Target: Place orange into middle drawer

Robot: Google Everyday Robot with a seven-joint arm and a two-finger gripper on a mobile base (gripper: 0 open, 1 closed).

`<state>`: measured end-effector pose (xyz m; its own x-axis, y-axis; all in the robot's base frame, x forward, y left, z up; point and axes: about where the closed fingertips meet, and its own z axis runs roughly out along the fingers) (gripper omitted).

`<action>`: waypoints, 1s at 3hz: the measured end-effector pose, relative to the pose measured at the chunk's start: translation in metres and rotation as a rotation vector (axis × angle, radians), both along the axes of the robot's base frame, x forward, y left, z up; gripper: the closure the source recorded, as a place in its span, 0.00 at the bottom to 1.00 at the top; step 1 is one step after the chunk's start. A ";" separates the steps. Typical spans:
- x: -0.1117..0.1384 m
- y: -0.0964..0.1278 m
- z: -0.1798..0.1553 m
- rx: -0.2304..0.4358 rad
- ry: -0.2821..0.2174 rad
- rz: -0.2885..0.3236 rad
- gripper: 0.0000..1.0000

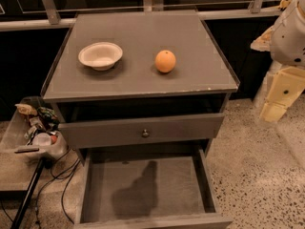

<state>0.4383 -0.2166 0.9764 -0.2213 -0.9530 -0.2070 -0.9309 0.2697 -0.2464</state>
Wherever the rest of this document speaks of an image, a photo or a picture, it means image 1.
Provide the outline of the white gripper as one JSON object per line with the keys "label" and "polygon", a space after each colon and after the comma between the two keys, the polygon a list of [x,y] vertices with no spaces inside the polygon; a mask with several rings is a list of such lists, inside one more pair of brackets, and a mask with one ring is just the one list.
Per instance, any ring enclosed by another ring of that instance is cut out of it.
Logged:
{"label": "white gripper", "polygon": [[305,90],[305,17],[300,3],[289,7],[250,45],[259,52],[271,51],[273,60],[291,65],[274,77],[260,113],[266,122],[277,122]]}

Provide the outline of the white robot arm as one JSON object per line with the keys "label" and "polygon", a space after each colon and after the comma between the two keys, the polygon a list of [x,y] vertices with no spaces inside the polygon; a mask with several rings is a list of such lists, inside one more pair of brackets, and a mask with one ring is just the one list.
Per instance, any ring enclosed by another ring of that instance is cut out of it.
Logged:
{"label": "white robot arm", "polygon": [[266,122],[277,122],[305,90],[305,0],[283,0],[280,8],[274,24],[251,44],[282,65],[260,113]]}

